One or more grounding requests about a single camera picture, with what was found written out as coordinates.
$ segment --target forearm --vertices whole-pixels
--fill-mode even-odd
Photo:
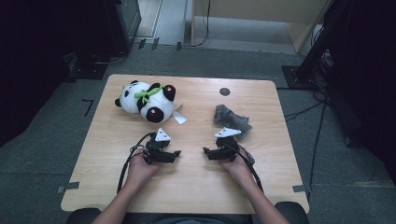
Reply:
[[[94,224],[105,223],[121,223],[125,217],[125,213],[131,203],[133,197],[138,192],[137,185],[124,186],[113,201],[101,213],[101,215],[93,222]]]
[[[252,178],[243,178],[237,181],[245,191],[261,224],[265,223],[289,223],[279,211],[274,208],[268,198]]]

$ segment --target gray carpet floor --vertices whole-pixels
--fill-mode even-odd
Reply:
[[[63,195],[56,189],[67,183],[73,172],[108,76],[265,79],[287,88],[281,65],[299,65],[303,60],[304,56],[297,54],[198,48],[176,51],[176,47],[166,46],[151,50],[146,45],[143,49],[133,47],[122,61],[110,64],[103,80],[63,83],[29,128],[0,148],[0,223],[65,223],[70,213],[62,211]],[[278,94],[285,115],[318,102],[312,91],[280,89]],[[87,116],[89,102],[82,99],[94,100]],[[311,223],[396,223],[396,188],[383,162],[365,148],[346,147],[331,105],[316,106],[287,124],[303,182],[310,183],[312,176]]]

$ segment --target green bow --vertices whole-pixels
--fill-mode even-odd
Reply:
[[[134,94],[134,98],[142,98],[143,104],[149,103],[149,97],[163,89],[163,86],[154,88],[151,91],[141,91]]]

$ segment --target panda plush toy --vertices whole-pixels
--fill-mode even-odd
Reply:
[[[172,85],[154,83],[150,86],[135,80],[123,88],[115,104],[128,113],[140,113],[150,122],[163,123],[174,111],[175,96],[176,89]]]

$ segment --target person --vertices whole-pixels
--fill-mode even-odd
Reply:
[[[264,223],[289,223],[287,219],[276,209],[272,203],[268,200],[264,193],[257,186],[252,173],[248,169],[243,159],[237,156],[233,162],[218,161],[236,183],[239,184],[241,189],[246,193],[249,201],[252,204],[254,211],[256,212],[257,218],[261,224]],[[93,224],[111,224],[111,223],[125,223],[125,215],[127,209],[134,199],[137,192],[145,186],[150,178],[163,166],[163,163],[154,162],[148,165],[144,160],[143,153],[136,153],[136,155],[129,162],[128,175],[125,180],[123,187],[113,201],[106,207],[106,209],[100,213],[98,209],[97,216],[94,215]],[[158,220],[154,223],[158,224],[199,224],[199,223],[213,223],[213,224],[229,224],[230,221],[220,221],[221,218],[215,219],[213,217],[188,217],[182,218],[177,216],[166,217],[166,220]],[[303,218],[304,223],[307,223],[307,218]]]

